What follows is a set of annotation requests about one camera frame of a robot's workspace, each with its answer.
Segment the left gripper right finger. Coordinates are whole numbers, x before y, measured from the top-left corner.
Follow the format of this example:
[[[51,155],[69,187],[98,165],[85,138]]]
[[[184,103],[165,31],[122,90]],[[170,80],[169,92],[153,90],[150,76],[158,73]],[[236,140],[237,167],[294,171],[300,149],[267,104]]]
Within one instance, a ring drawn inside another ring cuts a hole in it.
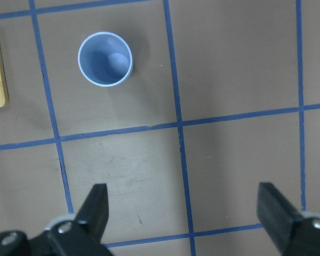
[[[258,185],[257,217],[280,255],[320,255],[320,214],[296,209],[270,182]]]

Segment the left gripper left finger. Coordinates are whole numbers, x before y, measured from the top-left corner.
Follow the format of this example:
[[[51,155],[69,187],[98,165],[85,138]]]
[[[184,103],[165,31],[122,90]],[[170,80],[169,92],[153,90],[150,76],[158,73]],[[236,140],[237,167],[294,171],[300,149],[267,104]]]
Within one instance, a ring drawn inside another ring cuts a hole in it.
[[[0,233],[0,255],[112,255],[101,243],[109,218],[107,185],[95,184],[75,216],[57,218],[38,236]]]

